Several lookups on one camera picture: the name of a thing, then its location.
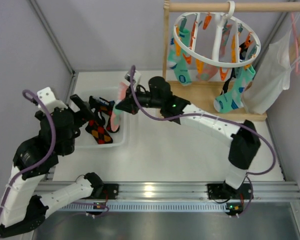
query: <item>teal sock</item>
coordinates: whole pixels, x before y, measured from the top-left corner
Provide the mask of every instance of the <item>teal sock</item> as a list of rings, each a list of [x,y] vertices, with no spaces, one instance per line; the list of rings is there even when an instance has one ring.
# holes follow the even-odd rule
[[[179,37],[181,38],[181,42],[189,46],[191,33],[188,29],[184,28],[183,31],[179,31]],[[168,66],[173,69],[174,75],[176,79],[184,86],[191,84],[191,78],[188,72],[188,64],[183,57],[183,54],[186,52],[181,49],[180,56],[176,55],[176,46],[174,43],[174,38],[170,39],[170,52],[167,59]]]
[[[253,80],[256,71],[252,66],[243,69],[239,78],[234,82],[233,88],[225,94],[222,94],[215,98],[213,105],[215,110],[221,114],[226,114],[234,109],[243,107],[241,102],[242,94],[247,85]]]

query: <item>wooden base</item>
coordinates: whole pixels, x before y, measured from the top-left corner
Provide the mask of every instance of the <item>wooden base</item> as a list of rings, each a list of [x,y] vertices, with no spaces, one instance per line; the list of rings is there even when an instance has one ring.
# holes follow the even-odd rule
[[[267,118],[267,114],[252,114],[247,113],[244,108],[230,111],[229,113],[219,113],[214,108],[214,100],[220,95],[224,82],[205,82],[196,81],[189,86],[182,86],[177,81],[168,81],[171,86],[171,91],[174,95],[189,100],[198,108],[205,110],[223,119],[232,121],[257,121],[263,122]],[[233,83],[229,84],[229,89],[233,87]]]

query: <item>wall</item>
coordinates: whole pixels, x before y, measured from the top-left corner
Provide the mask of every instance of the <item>wall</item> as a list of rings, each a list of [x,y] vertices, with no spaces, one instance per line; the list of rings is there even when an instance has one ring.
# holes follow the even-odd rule
[[[17,147],[39,131],[37,108],[22,90],[51,86],[64,98],[69,82],[69,72],[27,1],[0,0],[0,197]]]
[[[288,18],[276,40],[285,34],[290,22]],[[294,71],[291,73],[289,90],[281,93],[267,113],[286,177],[297,181],[300,187],[300,75],[296,76]]]
[[[225,0],[171,0],[220,2]],[[162,68],[164,0],[37,0],[71,65],[76,70]],[[236,0],[236,2],[255,2]],[[170,14],[170,26],[181,13]],[[264,43],[280,13],[235,13]],[[193,21],[188,21],[191,29]],[[211,50],[214,32],[201,29],[196,50]]]

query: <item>white cloth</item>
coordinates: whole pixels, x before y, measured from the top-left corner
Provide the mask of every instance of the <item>white cloth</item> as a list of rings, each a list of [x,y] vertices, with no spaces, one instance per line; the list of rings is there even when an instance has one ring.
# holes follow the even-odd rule
[[[269,49],[257,71],[252,86],[243,93],[242,103],[249,113],[263,114],[283,90],[290,87],[289,42],[291,30]]]

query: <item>plastic container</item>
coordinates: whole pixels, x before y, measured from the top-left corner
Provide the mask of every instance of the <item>plastic container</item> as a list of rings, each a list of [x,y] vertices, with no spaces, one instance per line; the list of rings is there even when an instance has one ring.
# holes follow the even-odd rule
[[[118,99],[118,88],[117,87],[105,87],[105,88],[98,88],[95,90],[89,90],[89,91],[83,91],[81,93],[77,93],[77,95],[83,100],[83,101],[89,101],[90,96],[94,96],[95,98],[104,98],[108,101],[116,101]],[[75,105],[72,104],[71,108],[76,112],[79,110],[79,108]],[[102,113],[102,116],[105,118],[105,122],[107,124],[109,116],[106,114]],[[81,134],[79,137],[75,139],[75,148],[77,149],[100,149],[100,148],[111,148],[111,147],[117,147],[122,144],[127,139],[127,133],[128,133],[128,123],[129,123],[129,118],[128,114],[126,112],[123,112],[121,115],[121,120],[120,120],[120,130],[116,133],[110,133],[109,135],[113,139],[113,143],[109,144],[98,144],[94,137],[90,134],[87,133],[86,131],[86,126],[88,123],[83,125],[80,128]]]

